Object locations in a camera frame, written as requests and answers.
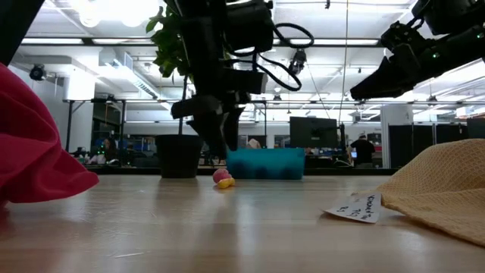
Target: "table surface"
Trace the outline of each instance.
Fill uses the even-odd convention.
[[[479,272],[485,249],[385,209],[376,224],[322,209],[387,177],[237,181],[104,176],[78,196],[10,204],[0,272]]]

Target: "paper label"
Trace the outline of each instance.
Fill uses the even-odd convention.
[[[380,193],[352,196],[351,200],[325,212],[366,223],[376,223],[380,215]]]

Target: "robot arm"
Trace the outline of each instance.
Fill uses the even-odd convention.
[[[196,94],[172,106],[174,118],[193,116],[187,122],[209,145],[211,154],[226,157],[227,147],[237,149],[239,116],[244,105],[251,101],[250,94],[264,92],[268,76],[291,91],[298,91],[301,83],[287,67],[269,61],[284,69],[298,84],[287,86],[268,73],[256,58],[273,46],[273,33],[294,49],[308,48],[313,36],[304,28],[294,24],[274,24],[271,20],[272,2],[250,0],[236,2],[226,0],[166,0],[181,16],[181,33],[186,56],[189,61]],[[293,45],[278,31],[278,27],[292,27],[310,38],[306,45]],[[240,53],[240,49],[253,48],[252,52]],[[236,57],[252,57],[252,61],[224,59],[225,52]],[[233,64],[252,64],[252,71],[238,71]]]
[[[485,2],[468,0],[419,0],[407,24],[395,22],[380,43],[393,56],[384,57],[372,75],[351,88],[353,99],[398,97],[431,77],[485,56]],[[433,35],[418,32],[426,21]]]

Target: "tan mesh fabric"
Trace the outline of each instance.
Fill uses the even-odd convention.
[[[377,190],[388,209],[485,246],[485,140],[431,146]]]

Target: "blue bin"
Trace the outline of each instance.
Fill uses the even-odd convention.
[[[238,149],[227,152],[227,170],[236,179],[302,179],[304,149]]]

